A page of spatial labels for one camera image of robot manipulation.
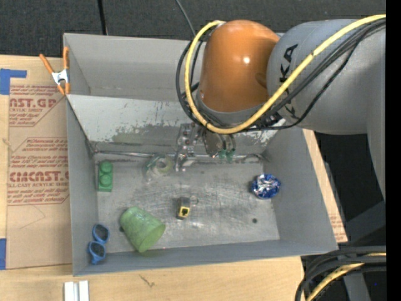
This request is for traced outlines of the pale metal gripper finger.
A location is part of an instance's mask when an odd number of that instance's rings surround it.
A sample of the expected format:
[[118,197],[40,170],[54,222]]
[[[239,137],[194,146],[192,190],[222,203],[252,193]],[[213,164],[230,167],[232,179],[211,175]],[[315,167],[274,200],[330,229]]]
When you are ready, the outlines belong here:
[[188,141],[190,136],[190,125],[182,124],[177,137],[177,150],[175,153],[175,170],[182,171],[184,163],[188,158]]
[[189,155],[195,156],[195,147],[201,137],[202,127],[197,124],[190,124],[189,129]]

